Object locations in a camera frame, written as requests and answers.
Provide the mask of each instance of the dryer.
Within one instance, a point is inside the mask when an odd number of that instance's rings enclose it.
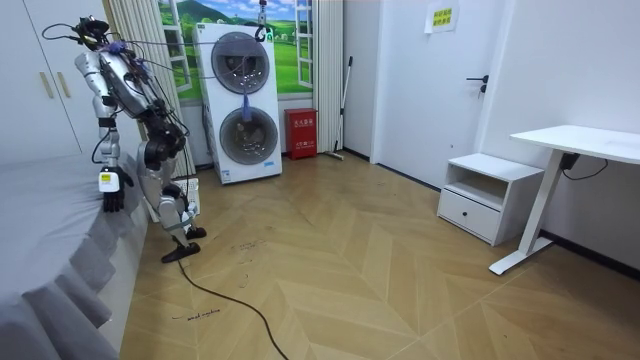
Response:
[[[282,173],[273,43],[255,41],[256,29],[194,29],[210,151],[223,184]]]

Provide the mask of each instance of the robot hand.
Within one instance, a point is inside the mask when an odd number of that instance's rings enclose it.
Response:
[[[120,166],[105,166],[100,171],[100,191],[105,212],[124,209],[124,184],[133,187],[133,179]]]

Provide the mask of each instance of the herringbone floor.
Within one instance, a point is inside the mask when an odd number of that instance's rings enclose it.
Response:
[[[184,261],[268,318],[290,359],[640,359],[640,284],[558,247],[498,277],[491,248],[436,217],[439,194],[347,156],[221,187]],[[122,359],[278,359],[250,310],[192,288],[150,229]]]

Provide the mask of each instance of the door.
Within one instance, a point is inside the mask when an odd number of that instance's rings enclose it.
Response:
[[[11,15],[0,23],[0,32],[11,34],[13,45],[5,49],[0,66],[0,164],[79,154],[24,4],[8,1],[4,6]]]
[[[99,0],[24,0],[24,3],[38,36],[44,28],[51,24],[66,23],[75,26],[80,17],[89,15],[93,15],[98,20],[106,21],[102,1]],[[75,34],[69,28],[56,27],[49,30],[47,35]],[[74,60],[79,54],[89,50],[68,39],[47,41],[40,38],[40,43],[82,152],[90,154],[100,140],[98,119],[92,105],[94,94],[74,64]],[[137,146],[140,143],[138,125],[135,120],[124,113],[118,115],[117,125],[122,151],[135,157]]]
[[[373,158],[436,187],[444,184],[448,159],[473,152],[483,82],[466,79],[490,75],[505,7],[505,0],[457,2],[451,32],[424,33],[430,2],[383,2],[381,13],[378,100],[384,105]]]

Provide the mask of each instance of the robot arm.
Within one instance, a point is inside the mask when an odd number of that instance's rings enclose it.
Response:
[[[98,118],[101,139],[98,148],[106,160],[98,177],[98,187],[104,197],[104,211],[119,211],[124,208],[124,184],[133,186],[133,180],[118,166],[120,157],[120,135],[116,127],[118,103],[110,94],[107,81],[103,77],[100,53],[85,52],[76,58],[75,64],[94,93],[93,108]]]

